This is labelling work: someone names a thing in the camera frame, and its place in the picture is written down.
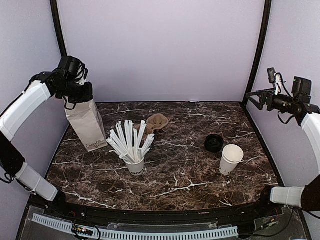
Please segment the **black plastic cup lids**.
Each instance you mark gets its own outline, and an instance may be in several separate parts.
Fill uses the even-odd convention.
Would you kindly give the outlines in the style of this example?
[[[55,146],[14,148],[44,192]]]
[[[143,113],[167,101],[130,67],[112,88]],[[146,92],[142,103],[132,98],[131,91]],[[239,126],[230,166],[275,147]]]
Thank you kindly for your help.
[[[206,137],[204,147],[211,153],[218,153],[224,145],[224,139],[218,134],[210,134]]]

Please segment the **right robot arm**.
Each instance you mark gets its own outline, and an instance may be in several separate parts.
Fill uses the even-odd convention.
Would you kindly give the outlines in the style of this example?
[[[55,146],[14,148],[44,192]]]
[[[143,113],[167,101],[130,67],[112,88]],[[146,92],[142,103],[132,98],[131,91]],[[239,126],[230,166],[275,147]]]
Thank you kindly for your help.
[[[293,90],[292,96],[274,94],[273,89],[258,90],[246,94],[259,110],[266,105],[268,111],[291,114],[305,132],[316,160],[320,160],[320,108],[311,104],[310,90]],[[255,205],[255,213],[266,217],[274,210],[275,204],[300,208],[306,212],[320,210],[320,177],[317,176],[306,186],[267,187],[268,197]]]

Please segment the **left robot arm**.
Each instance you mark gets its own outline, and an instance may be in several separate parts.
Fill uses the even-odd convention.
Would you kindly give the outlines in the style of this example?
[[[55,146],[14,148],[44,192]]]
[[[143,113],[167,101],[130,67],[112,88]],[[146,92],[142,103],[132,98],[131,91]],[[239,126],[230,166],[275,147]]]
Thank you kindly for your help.
[[[93,99],[93,85],[86,82],[86,74],[79,76],[68,70],[55,69],[34,75],[26,89],[0,115],[0,166],[5,182],[13,179],[51,203],[51,210],[60,218],[67,218],[70,206],[62,199],[64,193],[45,180],[25,160],[12,144],[16,134],[31,115],[53,96],[66,100],[75,107]]]

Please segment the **bundle of straws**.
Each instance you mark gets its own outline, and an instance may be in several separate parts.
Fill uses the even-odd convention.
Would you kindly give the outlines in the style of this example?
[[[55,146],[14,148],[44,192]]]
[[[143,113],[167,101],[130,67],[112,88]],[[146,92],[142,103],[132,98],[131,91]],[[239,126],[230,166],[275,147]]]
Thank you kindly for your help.
[[[113,148],[118,157],[126,164],[138,164],[150,151],[155,140],[155,134],[145,135],[146,121],[142,120],[140,129],[134,128],[131,120],[121,121],[115,124],[115,129],[109,131],[106,142]]]

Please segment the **white paper takeout bag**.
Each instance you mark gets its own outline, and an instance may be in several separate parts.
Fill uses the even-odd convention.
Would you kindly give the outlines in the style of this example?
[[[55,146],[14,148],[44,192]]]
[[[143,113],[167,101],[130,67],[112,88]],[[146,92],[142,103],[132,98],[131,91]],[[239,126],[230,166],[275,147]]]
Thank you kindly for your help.
[[[65,109],[66,117],[88,152],[108,145],[102,117],[95,101],[77,103]]]

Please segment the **white paper coffee cup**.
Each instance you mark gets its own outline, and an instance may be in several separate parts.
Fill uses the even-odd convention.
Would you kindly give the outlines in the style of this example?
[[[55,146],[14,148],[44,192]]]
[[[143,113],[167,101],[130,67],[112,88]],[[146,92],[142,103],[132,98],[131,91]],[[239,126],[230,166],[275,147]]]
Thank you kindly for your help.
[[[219,171],[222,175],[229,175],[243,160],[243,150],[235,144],[228,144],[222,150]]]

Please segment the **paper cup holding straws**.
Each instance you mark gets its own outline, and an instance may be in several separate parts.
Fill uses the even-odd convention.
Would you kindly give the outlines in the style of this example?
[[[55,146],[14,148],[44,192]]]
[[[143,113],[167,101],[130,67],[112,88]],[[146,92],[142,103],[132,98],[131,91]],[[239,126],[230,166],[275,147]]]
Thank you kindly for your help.
[[[133,176],[140,176],[143,174],[144,171],[144,164],[145,164],[145,159],[143,158],[141,161],[138,163],[125,163],[130,174]]]

